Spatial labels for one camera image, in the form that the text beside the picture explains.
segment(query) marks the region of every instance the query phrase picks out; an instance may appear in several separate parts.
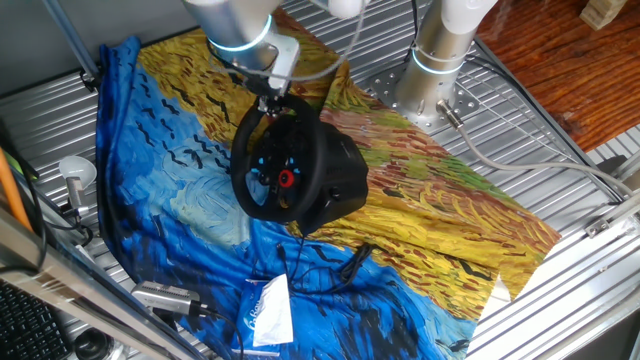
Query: connector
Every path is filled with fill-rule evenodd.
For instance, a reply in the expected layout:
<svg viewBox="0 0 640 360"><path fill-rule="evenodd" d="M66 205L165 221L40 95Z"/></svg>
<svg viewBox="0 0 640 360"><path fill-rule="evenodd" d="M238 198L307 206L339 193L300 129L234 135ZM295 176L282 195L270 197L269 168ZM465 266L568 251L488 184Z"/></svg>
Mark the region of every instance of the connector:
<svg viewBox="0 0 640 360"><path fill-rule="evenodd" d="M453 109L451 109L451 106L449 106L449 103L447 101L438 101L436 103L436 110L438 110L440 115L449 120L449 123L451 124L451 126L453 126L454 129L456 129L456 131L464 126L464 123L462 122L462 119L460 119L460 116L453 112Z"/></svg>
<svg viewBox="0 0 640 360"><path fill-rule="evenodd" d="M151 281L136 285L131 295L145 306L190 316L209 316L211 310L200 302L194 291L167 286Z"/></svg>

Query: black keyboard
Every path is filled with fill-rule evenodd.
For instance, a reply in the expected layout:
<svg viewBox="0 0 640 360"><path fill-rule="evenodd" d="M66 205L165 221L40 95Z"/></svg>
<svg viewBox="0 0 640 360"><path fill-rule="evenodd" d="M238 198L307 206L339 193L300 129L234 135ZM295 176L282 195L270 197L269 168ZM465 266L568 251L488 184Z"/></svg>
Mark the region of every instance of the black keyboard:
<svg viewBox="0 0 640 360"><path fill-rule="evenodd" d="M0 359L60 360L71 351L52 309L34 296L0 283Z"/></svg>

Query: blue ring light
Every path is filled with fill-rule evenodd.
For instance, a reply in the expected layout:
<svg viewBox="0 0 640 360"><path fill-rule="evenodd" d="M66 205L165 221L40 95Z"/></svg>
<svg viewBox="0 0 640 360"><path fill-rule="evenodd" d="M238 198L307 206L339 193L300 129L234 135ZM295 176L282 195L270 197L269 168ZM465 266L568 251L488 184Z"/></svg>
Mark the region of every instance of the blue ring light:
<svg viewBox="0 0 640 360"><path fill-rule="evenodd" d="M464 64L464 62L462 64L460 64L460 66L458 66L457 68L453 69L453 70L434 70L431 69L427 66L425 66L424 64L422 64L420 62L420 60L418 60L418 57L416 56L416 50L413 49L413 60L416 61L416 64L418 64L418 66L420 66L420 68L426 72L430 72L432 74L436 74L436 75L447 75L447 74L452 74L454 72L457 72L458 70L460 70L462 68L462 65Z"/></svg>
<svg viewBox="0 0 640 360"><path fill-rule="evenodd" d="M209 39L209 42L211 43L211 45L215 46L220 50L229 51L229 52L244 51L244 50L251 49L252 47L256 46L260 41L262 41L262 39L264 39L264 37L267 36L267 33L269 32L270 28L271 28L271 15L269 15L269 17L267 18L267 24L264 26L264 29L262 29L262 32L260 33L260 35L258 35L258 37L253 39L253 41L248 44L245 44L242 46L228 47L228 46L222 46L220 44L216 44L211 39Z"/></svg>

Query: ridged metal table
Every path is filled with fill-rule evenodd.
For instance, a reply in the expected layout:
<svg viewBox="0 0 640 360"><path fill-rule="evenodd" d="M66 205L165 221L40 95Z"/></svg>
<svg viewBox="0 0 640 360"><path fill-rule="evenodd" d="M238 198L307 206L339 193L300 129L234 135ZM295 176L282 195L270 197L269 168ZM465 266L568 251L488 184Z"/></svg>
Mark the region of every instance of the ridged metal table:
<svg viewBox="0 0 640 360"><path fill-rule="evenodd" d="M420 7L421 14L425 6ZM287 1L283 8L338 52L348 45L357 21L332 18L302 0ZM349 56L354 81L370 90L377 74L402 63L413 35L409 1L372 1L360 40ZM481 43L473 48L496 61L483 50ZM465 127L487 156L515 164L577 161L593 165L548 114L537 111L500 76L465 64L458 83L478 101L477 110L464 118ZM0 117L23 156L42 174L39 188L56 203L66 197L58 161L68 155L95 160L96 111L97 94L89 93L77 75L0 100ZM509 302L505 288L494 290L471 342L469 359L559 358L638 308L640 237L633 224L614 227L595 238L584 231L612 209L613 199L602 184L563 169L490 169L444 122L424 130L562 234L515 302ZM97 227L95 186L87 195L92 206L84 221ZM87 250L120 285L127 290L134 286L102 241L92 242ZM67 326L75 337L87 325L71 318ZM200 351L206 350L190 334L181 334ZM136 353L131 356L143 357Z"/></svg>

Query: red button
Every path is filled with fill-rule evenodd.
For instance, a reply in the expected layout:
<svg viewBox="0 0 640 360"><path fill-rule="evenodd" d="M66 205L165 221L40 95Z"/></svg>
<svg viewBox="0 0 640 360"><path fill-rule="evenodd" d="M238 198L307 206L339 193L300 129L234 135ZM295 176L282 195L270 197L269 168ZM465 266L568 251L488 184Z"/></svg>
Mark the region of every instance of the red button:
<svg viewBox="0 0 640 360"><path fill-rule="evenodd" d="M278 176L280 186L284 188L291 187L291 185L293 185L293 180L293 173L290 170L282 170L280 172L280 176Z"/></svg>

